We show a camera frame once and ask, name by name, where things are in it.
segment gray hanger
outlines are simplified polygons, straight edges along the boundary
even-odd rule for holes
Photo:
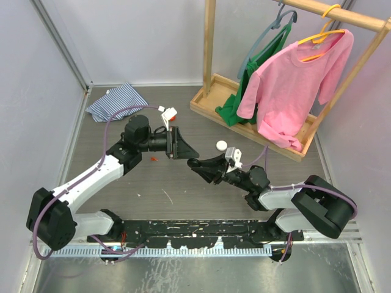
[[[243,60],[243,63],[242,65],[240,66],[240,69],[239,69],[239,73],[238,73],[238,79],[241,79],[243,74],[244,74],[244,70],[246,70],[246,65],[247,63],[251,60],[251,56],[253,55],[255,49],[258,47],[259,43],[263,40],[263,38],[265,37],[265,35],[271,30],[271,29],[278,29],[279,27],[281,27],[281,20],[282,18],[284,18],[285,15],[289,14],[289,13],[292,13],[292,16],[289,20],[289,24],[292,24],[292,22],[296,23],[297,20],[298,20],[298,13],[295,11],[295,10],[288,10],[287,12],[284,12],[283,14],[281,14],[283,8],[284,8],[285,4],[280,8],[280,11],[278,12],[277,14],[277,17],[276,17],[276,20],[274,20],[266,29],[265,31],[258,37],[257,41],[255,41],[254,45],[252,45],[249,53],[247,54],[246,58],[244,58]]]

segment white wall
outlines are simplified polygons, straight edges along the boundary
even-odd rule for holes
[[[357,1],[353,10],[386,20],[391,15],[391,2]],[[343,28],[355,38],[347,71],[375,33],[349,25]],[[390,53],[388,35],[318,131],[333,183],[359,207],[357,222],[380,292],[391,291]]]
[[[74,54],[80,54],[94,84],[202,82],[204,0],[44,3],[54,21],[65,24],[62,34],[71,37]],[[271,0],[217,0],[213,72],[235,79],[247,52],[278,10]],[[324,24],[318,15],[301,10],[298,14],[287,44],[319,32]]]
[[[0,40],[0,292],[15,292],[32,194],[55,186],[83,92],[29,1],[0,2]]]

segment green garment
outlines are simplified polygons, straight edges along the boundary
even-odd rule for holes
[[[239,89],[236,95],[230,95],[224,106],[216,108],[215,111],[221,116],[221,118],[223,118],[228,126],[233,126],[238,123],[245,124],[247,122],[251,124],[257,123],[257,108],[255,108],[254,116],[251,119],[243,119],[237,116],[236,111],[239,108],[239,104],[242,100],[244,92],[246,91],[247,85],[249,84],[251,75],[266,60],[282,49],[290,31],[291,24],[285,25],[278,33],[278,35],[276,35],[274,39],[261,52],[251,58],[251,61],[249,61],[246,65],[246,70],[244,71],[243,77],[240,80]]]

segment striped cloth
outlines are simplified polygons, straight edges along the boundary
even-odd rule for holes
[[[132,86],[130,86],[129,83],[126,83],[120,87],[109,90],[107,94],[89,106],[86,109],[86,112],[92,114],[92,118],[95,122],[107,122],[117,111],[136,105],[148,105],[148,103],[134,88],[132,88]],[[135,108],[123,111],[116,115],[113,120],[121,120],[140,110],[141,108]]]

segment wooden rod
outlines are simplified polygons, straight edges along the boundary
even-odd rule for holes
[[[216,0],[205,1],[205,35],[203,41],[203,96],[210,91],[212,78],[213,33]]]
[[[283,0],[284,4],[306,10],[315,14],[322,15],[331,5],[316,2],[313,0]],[[342,8],[334,8],[327,14],[328,18],[341,21],[343,23],[349,23],[354,26],[362,27],[370,31],[379,32],[382,30],[386,21],[379,20],[370,16],[359,14],[353,11],[345,10]]]
[[[388,19],[388,21],[386,21],[383,28],[375,35],[375,37],[372,39],[372,42],[369,44],[368,48],[361,55],[360,59],[356,62],[355,66],[350,70],[347,77],[345,77],[345,79],[341,82],[340,86],[337,88],[337,90],[334,93],[334,97],[325,105],[322,112],[319,114],[319,116],[317,116],[315,121],[309,127],[309,129],[307,130],[307,132],[305,133],[302,139],[303,144],[305,144],[308,138],[311,137],[311,135],[314,132],[316,132],[320,123],[327,116],[331,108],[333,108],[335,103],[342,96],[343,92],[348,88],[350,83],[353,81],[353,79],[356,77],[358,72],[362,69],[364,64],[368,61],[369,57],[371,57],[372,53],[380,45],[380,43],[383,41],[383,39],[386,37],[386,35],[389,33],[390,30],[391,30],[391,17]]]

